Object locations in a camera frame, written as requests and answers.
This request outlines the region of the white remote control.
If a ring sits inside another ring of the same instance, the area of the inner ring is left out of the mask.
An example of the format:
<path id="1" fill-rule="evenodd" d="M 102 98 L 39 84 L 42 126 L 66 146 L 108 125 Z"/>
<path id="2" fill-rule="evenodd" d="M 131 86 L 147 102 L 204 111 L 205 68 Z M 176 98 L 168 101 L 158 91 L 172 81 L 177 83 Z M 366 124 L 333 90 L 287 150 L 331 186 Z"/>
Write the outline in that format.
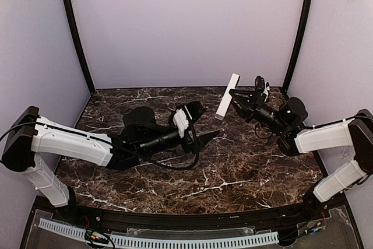
<path id="1" fill-rule="evenodd" d="M 230 102 L 231 102 L 231 95 L 229 94 L 229 91 L 231 89 L 236 89 L 237 85 L 238 85 L 238 82 L 239 82 L 239 79 L 240 79 L 240 75 L 236 74 L 236 73 L 233 73 L 229 82 L 228 82 L 228 85 L 226 87 L 226 90 L 223 94 L 223 97 L 219 103 L 219 106 L 217 108 L 217 111 L 215 113 L 215 117 L 218 119 L 218 120 L 223 120 L 227 111 L 228 111 L 228 108 L 230 106 Z"/>

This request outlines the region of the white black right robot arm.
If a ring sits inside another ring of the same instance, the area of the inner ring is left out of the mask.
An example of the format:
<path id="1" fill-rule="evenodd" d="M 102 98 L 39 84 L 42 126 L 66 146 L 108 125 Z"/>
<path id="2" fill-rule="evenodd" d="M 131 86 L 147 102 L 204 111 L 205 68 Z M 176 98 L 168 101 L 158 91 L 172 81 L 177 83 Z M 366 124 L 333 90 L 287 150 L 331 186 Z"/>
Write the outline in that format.
<path id="1" fill-rule="evenodd" d="M 332 174 L 321 179 L 304 196 L 308 203 L 325 203 L 354 184 L 361 184 L 372 175 L 372 114 L 360 110 L 356 115 L 328 124 L 303 126 L 308 117 L 304 103 L 289 98 L 279 110 L 268 106 L 265 94 L 259 91 L 231 89 L 231 104 L 246 122 L 265 124 L 275 135 L 282 154 L 298 156 L 309 152 L 350 146 L 355 155 Z"/>

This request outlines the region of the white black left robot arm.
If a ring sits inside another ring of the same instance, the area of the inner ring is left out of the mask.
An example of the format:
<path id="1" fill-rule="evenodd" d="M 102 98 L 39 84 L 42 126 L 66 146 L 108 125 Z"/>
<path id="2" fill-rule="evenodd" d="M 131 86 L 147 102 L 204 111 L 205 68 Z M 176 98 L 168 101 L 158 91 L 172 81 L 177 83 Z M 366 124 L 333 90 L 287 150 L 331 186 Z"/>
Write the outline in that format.
<path id="1" fill-rule="evenodd" d="M 41 153 L 123 171 L 139 165 L 141 160 L 161 166 L 152 156 L 180 146 L 184 153 L 195 157 L 189 166 L 179 168 L 189 170 L 198 163 L 200 151 L 220 133 L 213 131 L 197 136 L 194 125 L 205 111 L 198 101 L 183 104 L 171 113 L 168 124 L 162 126 L 156 122 L 153 109 L 137 107 L 123 116 L 124 130 L 109 136 L 57 124 L 42 117 L 37 107 L 30 106 L 1 136 L 6 140 L 1 164 L 23 174 L 52 206 L 67 208 L 76 203 L 75 193 L 57 179 Z"/>

